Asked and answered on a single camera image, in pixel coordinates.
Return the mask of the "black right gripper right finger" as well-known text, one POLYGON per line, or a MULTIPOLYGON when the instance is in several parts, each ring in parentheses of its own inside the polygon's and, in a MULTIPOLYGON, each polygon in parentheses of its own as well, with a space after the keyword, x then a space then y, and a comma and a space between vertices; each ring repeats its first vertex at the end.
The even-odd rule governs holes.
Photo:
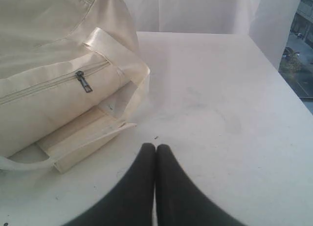
POLYGON ((242 226, 190 180, 170 146, 156 150, 156 215, 159 226, 242 226))

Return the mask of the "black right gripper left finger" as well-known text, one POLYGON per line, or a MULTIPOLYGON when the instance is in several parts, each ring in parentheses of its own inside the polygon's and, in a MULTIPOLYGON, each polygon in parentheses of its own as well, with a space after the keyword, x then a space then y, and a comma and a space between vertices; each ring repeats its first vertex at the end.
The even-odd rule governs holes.
POLYGON ((142 144, 134 162, 115 187, 67 226, 151 226, 156 148, 142 144))

